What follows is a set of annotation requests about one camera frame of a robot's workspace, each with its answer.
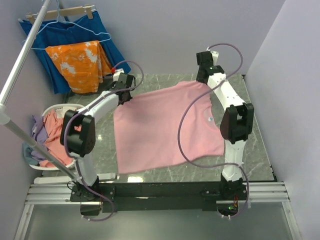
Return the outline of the pink t-shirt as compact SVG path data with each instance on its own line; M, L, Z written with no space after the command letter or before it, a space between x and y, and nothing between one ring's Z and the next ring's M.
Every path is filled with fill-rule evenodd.
M205 156L224 154L209 95L197 81L142 93L113 114L118 172L137 173L170 167Z

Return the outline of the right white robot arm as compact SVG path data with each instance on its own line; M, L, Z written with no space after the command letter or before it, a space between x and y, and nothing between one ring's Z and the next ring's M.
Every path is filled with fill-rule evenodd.
M224 110L219 128L225 142L225 166L221 174L221 181L225 184L219 187L219 193L222 198L230 200L237 194L234 184L241 184L244 180L239 167L243 162L246 141L253 129L254 106L236 93L225 71L215 64L217 59L218 54L208 50L197 53L196 80L213 89Z

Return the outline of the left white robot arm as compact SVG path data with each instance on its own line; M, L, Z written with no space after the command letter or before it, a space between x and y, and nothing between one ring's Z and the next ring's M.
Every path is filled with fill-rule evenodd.
M67 155L74 161L80 184L86 184L82 195L88 201L96 200L100 188L92 151L96 144L96 123L108 112L132 99L131 91L136 87L136 78L131 74L117 70L113 82L107 90L79 110L68 110L64 114L60 143L65 147Z

